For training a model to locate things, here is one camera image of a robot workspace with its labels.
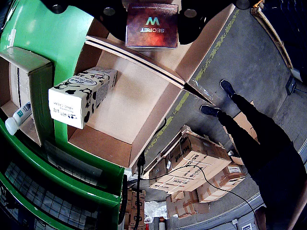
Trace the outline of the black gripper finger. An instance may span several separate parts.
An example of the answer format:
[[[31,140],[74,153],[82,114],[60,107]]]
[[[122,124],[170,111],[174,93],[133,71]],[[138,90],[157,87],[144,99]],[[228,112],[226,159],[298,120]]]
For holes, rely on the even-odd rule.
[[[251,7],[251,0],[182,0],[177,26],[179,43],[194,42],[206,23],[230,4],[246,10]]]
[[[121,0],[42,0],[53,13],[74,6],[96,18],[117,39],[126,37],[127,11]]]

